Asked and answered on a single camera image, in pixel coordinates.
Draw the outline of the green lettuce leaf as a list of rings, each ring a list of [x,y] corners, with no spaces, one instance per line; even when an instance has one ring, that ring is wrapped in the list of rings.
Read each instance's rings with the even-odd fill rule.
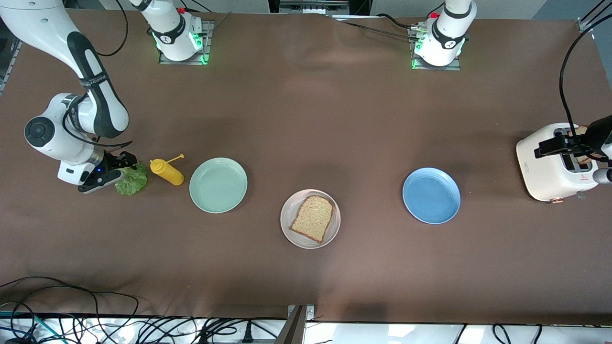
[[[147,169],[142,163],[136,165],[135,172],[121,171],[123,178],[114,183],[119,194],[132,196],[140,192],[147,185]]]

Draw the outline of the brown bread slice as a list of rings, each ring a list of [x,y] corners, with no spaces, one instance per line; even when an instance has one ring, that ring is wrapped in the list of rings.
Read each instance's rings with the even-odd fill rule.
[[[587,126],[578,126],[574,128],[574,132],[570,132],[572,135],[583,135],[588,130]],[[579,165],[588,165],[592,161],[591,158],[588,158],[586,155],[582,153],[577,153],[573,155]]]
[[[322,244],[333,213],[334,206],[328,199],[309,196],[299,207],[297,218],[289,229]]]

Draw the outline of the yellow mustard squeeze bottle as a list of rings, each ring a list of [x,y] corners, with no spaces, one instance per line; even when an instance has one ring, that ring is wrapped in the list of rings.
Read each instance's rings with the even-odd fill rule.
[[[185,176],[178,169],[172,166],[171,162],[184,157],[185,156],[181,154],[168,161],[163,159],[150,160],[151,172],[168,181],[170,184],[179,186],[184,182]]]

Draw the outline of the green plate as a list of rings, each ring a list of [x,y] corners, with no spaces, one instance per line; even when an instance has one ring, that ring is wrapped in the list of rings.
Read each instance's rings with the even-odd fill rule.
[[[225,157],[205,161],[193,172],[189,194],[197,208],[210,214],[226,213],[246,195],[248,177],[243,166]]]

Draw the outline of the blue plate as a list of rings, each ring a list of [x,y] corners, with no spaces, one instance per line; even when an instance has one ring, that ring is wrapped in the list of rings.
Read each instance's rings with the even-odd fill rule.
[[[459,212],[461,194],[455,180],[432,167],[414,170],[404,180],[402,200],[407,211],[424,224],[440,225]]]

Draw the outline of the beige plate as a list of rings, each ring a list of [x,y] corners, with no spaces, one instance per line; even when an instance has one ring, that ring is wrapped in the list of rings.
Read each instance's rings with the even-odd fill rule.
[[[328,199],[334,206],[334,213],[332,215],[332,220],[330,224],[328,225],[327,233],[325,234],[324,241],[322,244],[319,244],[315,242],[314,240],[309,239],[306,236],[300,235],[299,233],[293,232],[291,231],[291,229],[289,229],[289,227],[292,225],[295,218],[297,218],[299,207],[301,207],[302,203],[304,202],[306,198],[308,198],[309,196],[313,196],[313,195],[322,196]],[[294,193],[292,196],[288,198],[288,200],[286,200],[281,210],[280,223],[281,223],[282,232],[284,233],[285,237],[290,242],[295,244],[295,246],[298,246],[299,248],[303,248],[303,249],[315,249],[315,248],[321,248],[327,245],[335,238],[335,236],[339,232],[339,226],[341,224],[341,216],[339,213],[338,204],[329,194],[322,192],[321,190],[305,189],[305,190],[300,190],[299,192]]]

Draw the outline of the cream white toaster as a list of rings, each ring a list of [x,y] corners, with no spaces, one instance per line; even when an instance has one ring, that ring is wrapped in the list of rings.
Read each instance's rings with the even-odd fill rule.
[[[570,131],[567,122],[553,123],[531,133],[516,145],[518,163],[530,196],[539,201],[556,202],[575,194],[594,189],[593,178],[597,163],[583,165],[574,155],[536,157],[538,144]]]

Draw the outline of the brown tablecloth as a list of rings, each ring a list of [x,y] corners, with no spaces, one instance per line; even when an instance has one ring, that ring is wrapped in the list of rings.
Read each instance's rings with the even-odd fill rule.
[[[234,159],[248,190],[232,211],[193,204],[189,183],[80,194],[31,148],[26,122],[60,92],[66,65],[23,45],[0,96],[0,302],[49,285],[122,292],[101,312],[325,321],[612,324],[612,186],[533,200],[514,147],[562,122],[558,78],[573,21],[477,20],[460,71],[413,70],[406,42],[321,15],[218,14],[208,65],[161,65],[139,13],[103,65],[130,115],[117,138],[190,179]],[[452,220],[404,206],[414,170],[458,185]],[[282,232],[290,196],[321,190],[339,232],[303,249]]]

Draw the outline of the black equipment box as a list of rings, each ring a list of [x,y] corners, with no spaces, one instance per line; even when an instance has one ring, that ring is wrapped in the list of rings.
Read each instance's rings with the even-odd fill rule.
[[[272,13],[369,15],[373,0],[268,0]]]

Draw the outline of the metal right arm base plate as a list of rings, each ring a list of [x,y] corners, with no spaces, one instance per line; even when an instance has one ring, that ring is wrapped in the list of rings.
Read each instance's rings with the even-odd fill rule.
[[[216,24],[214,20],[202,20],[193,17],[190,24],[189,37],[195,47],[195,53],[190,58],[183,61],[173,61],[169,59],[157,46],[159,51],[160,65],[208,65],[212,44],[213,30]]]

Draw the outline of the aluminium frame profile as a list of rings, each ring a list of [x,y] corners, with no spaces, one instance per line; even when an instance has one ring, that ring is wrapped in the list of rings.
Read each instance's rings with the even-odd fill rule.
[[[577,26],[579,32],[588,31],[589,27],[592,26],[597,20],[601,19],[605,12],[612,8],[612,0],[599,0],[590,11],[588,11],[583,17],[577,19]]]
[[[0,50],[0,96],[4,92],[21,45],[22,42],[17,37],[11,37],[7,40],[4,48]]]

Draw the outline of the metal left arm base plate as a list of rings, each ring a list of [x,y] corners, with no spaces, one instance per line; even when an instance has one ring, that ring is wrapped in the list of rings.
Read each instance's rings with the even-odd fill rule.
[[[411,64],[412,69],[423,69],[423,70],[442,70],[442,71],[459,71],[460,70],[460,61],[459,61],[459,53],[461,53],[461,48],[457,49],[454,53],[438,53],[435,52],[434,48],[427,46],[424,49],[424,45],[432,41],[432,39],[428,38],[428,34],[426,32],[426,28],[413,26],[408,30],[409,38],[411,39],[410,48],[411,48]],[[442,62],[446,61],[449,57],[453,57],[452,60],[449,61],[446,65],[434,65],[429,63],[423,56],[426,53],[434,53],[434,61],[437,62],[441,60]]]

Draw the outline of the grey metal bracket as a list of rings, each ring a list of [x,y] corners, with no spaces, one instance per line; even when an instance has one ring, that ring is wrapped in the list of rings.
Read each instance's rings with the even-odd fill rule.
[[[306,323],[315,317],[315,306],[289,305],[286,320],[275,344],[303,344]]]

